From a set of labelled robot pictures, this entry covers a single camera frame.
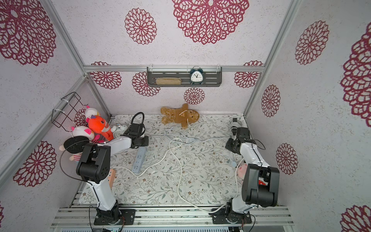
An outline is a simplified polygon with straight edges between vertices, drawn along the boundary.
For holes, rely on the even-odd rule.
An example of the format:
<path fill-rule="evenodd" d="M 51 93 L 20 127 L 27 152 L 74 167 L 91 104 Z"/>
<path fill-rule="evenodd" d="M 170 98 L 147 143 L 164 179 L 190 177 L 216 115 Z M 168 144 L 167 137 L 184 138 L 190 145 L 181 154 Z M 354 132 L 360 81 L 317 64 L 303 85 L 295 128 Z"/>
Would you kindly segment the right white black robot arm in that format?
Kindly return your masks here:
<path fill-rule="evenodd" d="M 259 153 L 257 143 L 245 127 L 232 129 L 225 148 L 241 155 L 247 164 L 241 193 L 226 204 L 227 215 L 243 215 L 253 207 L 273 207 L 278 202 L 280 171 L 270 166 Z"/>

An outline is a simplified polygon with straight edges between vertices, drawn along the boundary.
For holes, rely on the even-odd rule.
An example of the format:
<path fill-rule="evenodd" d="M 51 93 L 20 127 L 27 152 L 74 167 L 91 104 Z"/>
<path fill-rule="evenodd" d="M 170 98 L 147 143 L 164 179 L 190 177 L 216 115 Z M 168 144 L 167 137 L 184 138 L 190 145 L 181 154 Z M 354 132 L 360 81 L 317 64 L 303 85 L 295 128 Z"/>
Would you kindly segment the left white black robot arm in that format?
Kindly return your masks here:
<path fill-rule="evenodd" d="M 145 136 L 145 125 L 134 123 L 134 119 L 144 113 L 133 116 L 128 126 L 110 126 L 102 117 L 91 116 L 88 125 L 91 129 L 98 129 L 108 142 L 105 144 L 87 143 L 77 164 L 76 173 L 86 181 L 98 200 L 97 213 L 106 218 L 117 220 L 120 211 L 118 202 L 109 185 L 111 155 L 130 148 L 146 147 L 149 137 Z"/>

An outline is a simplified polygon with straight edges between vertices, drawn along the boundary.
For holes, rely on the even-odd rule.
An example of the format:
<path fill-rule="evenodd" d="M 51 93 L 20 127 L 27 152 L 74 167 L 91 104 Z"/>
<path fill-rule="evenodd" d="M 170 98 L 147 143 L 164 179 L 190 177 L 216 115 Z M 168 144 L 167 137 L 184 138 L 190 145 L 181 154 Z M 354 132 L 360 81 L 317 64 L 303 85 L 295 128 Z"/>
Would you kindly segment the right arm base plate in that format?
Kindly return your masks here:
<path fill-rule="evenodd" d="M 252 219 L 250 214 L 240 214 L 235 213 L 232 210 L 226 211 L 225 208 L 218 210 L 215 213 L 209 213 L 212 217 L 213 224 L 230 224 L 230 225 L 237 225 L 237 224 L 251 224 Z"/>

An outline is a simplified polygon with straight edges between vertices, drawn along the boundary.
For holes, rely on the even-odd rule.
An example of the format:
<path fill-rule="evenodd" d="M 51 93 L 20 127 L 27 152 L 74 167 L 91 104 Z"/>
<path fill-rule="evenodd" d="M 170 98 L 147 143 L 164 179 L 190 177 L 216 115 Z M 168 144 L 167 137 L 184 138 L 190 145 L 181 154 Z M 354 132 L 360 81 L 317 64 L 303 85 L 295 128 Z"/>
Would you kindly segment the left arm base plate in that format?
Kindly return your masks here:
<path fill-rule="evenodd" d="M 98 209 L 94 220 L 94 225 L 132 225 L 134 222 L 136 210 L 134 209 L 113 209 L 111 211 L 103 211 Z"/>

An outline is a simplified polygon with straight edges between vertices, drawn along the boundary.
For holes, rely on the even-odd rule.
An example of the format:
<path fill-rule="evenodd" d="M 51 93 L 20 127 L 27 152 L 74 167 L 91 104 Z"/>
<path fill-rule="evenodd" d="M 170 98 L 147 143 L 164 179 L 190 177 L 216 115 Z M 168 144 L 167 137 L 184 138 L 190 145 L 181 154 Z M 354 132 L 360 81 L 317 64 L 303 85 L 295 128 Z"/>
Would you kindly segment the pink power strip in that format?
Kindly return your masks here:
<path fill-rule="evenodd" d="M 110 189 L 112 189 L 114 181 L 116 178 L 116 170 L 115 169 L 110 169 L 109 174 L 108 174 L 108 182 Z"/>

